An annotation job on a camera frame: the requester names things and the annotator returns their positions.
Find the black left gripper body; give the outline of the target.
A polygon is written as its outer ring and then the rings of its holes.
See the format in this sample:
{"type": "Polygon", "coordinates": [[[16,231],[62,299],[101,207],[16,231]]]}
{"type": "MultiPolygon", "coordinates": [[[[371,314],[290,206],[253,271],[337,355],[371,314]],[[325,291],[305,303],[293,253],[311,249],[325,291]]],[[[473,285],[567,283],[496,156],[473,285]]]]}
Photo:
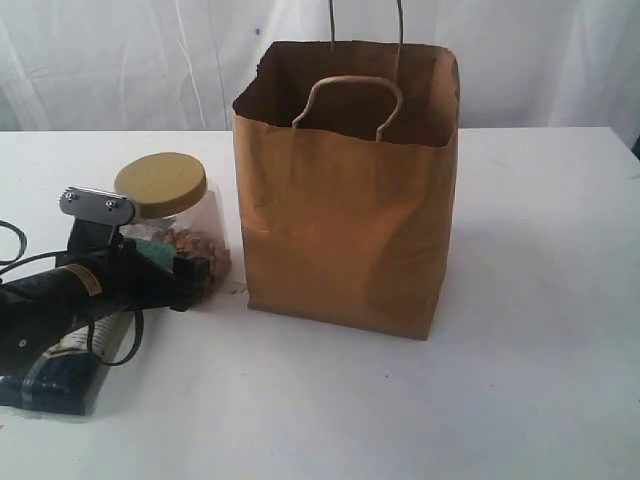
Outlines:
{"type": "Polygon", "coordinates": [[[136,241],[121,235],[117,227],[81,220],[74,221],[67,242],[67,269],[129,311],[172,309],[178,293],[175,257],[166,269],[141,253],[136,241]]]}

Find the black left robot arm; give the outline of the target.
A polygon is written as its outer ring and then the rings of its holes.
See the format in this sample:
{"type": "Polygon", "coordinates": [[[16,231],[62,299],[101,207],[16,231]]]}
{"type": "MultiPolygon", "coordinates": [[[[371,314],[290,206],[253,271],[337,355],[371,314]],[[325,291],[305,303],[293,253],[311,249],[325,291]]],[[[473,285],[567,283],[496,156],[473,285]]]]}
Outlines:
{"type": "Polygon", "coordinates": [[[210,272],[206,258],[173,256],[166,269],[138,250],[121,227],[138,217],[136,203],[123,195],[69,187],[59,199],[74,219],[67,248],[54,251],[54,268],[1,286],[1,373],[16,375],[48,348],[97,321],[131,312],[137,353],[144,311],[184,312],[201,301],[210,272]]]}

